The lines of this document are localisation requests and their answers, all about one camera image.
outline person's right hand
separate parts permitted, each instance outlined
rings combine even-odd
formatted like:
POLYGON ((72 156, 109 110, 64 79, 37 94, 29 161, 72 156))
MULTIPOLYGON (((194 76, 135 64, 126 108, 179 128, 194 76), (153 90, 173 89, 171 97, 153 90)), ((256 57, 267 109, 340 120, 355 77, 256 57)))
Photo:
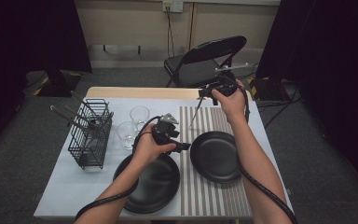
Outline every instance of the person's right hand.
MULTIPOLYGON (((240 86, 243 86, 242 82, 236 80, 240 86)), ((245 110, 245 98, 240 89, 237 89, 230 96, 225 96, 217 90, 212 90, 213 97, 220 102, 222 109, 225 112, 228 122, 244 119, 245 110)))

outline black wire rack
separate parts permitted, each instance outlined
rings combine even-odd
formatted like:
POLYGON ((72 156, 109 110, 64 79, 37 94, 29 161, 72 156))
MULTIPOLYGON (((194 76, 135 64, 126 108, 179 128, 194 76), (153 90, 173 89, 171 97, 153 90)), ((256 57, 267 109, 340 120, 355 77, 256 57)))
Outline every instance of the black wire rack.
POLYGON ((112 127, 113 112, 103 99, 89 99, 81 105, 70 134, 68 150, 77 164, 84 170, 86 166, 99 166, 103 169, 107 142, 112 127))

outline table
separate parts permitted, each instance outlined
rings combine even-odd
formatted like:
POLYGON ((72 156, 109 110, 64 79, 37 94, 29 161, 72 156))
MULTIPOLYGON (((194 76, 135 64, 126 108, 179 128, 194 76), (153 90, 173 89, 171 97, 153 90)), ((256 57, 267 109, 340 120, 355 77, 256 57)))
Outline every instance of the table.
MULTIPOLYGON (((198 100, 195 100, 198 97, 198 90, 94 87, 89 89, 86 96, 88 99, 102 97, 109 103, 109 109, 115 112, 103 169, 86 167, 82 170, 67 151, 70 142, 68 135, 43 197, 36 208, 35 217, 73 218, 80 208, 94 201, 111 183, 118 165, 130 155, 130 152, 123 149, 118 142, 116 128, 122 121, 130 120, 129 112, 137 105, 147 106, 150 109, 150 117, 171 113, 177 118, 181 123, 177 130, 181 134, 176 140, 181 142, 191 143, 199 134, 211 130, 230 131, 220 106, 213 105, 211 100, 202 103, 193 130, 187 131, 189 118, 192 117, 198 104, 198 100)), ((250 110, 249 125, 278 170, 255 102, 250 102, 250 110)), ((252 218, 241 181, 229 185, 208 182, 193 170, 188 155, 188 151, 171 154, 181 172, 181 185, 166 207, 156 213, 145 215, 133 214, 124 209, 120 219, 252 218)), ((286 200, 291 207, 287 194, 286 200)))

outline chair seat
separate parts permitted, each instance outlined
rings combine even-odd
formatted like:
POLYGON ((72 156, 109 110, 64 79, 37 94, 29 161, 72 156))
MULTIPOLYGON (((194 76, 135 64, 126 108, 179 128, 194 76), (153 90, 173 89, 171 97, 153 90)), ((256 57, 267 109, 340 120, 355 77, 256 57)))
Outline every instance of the chair seat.
MULTIPOLYGON (((164 61, 164 67, 170 76, 173 75, 182 58, 183 55, 180 55, 164 61)), ((215 81, 216 72, 214 69, 218 67, 219 64, 215 60, 183 64, 179 71, 179 81, 186 88, 205 86, 215 81)))

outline black chair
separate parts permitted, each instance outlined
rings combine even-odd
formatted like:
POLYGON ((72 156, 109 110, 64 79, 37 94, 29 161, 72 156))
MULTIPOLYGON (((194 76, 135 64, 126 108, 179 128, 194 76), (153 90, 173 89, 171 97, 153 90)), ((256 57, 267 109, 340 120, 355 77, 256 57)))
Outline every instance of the black chair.
POLYGON ((246 38, 237 35, 198 45, 185 55, 165 60, 164 68, 170 76, 166 87, 172 82, 184 88, 202 88, 215 83, 218 75, 215 68, 231 66, 232 58, 245 44, 246 38), (218 64, 215 60, 218 58, 225 60, 218 64))

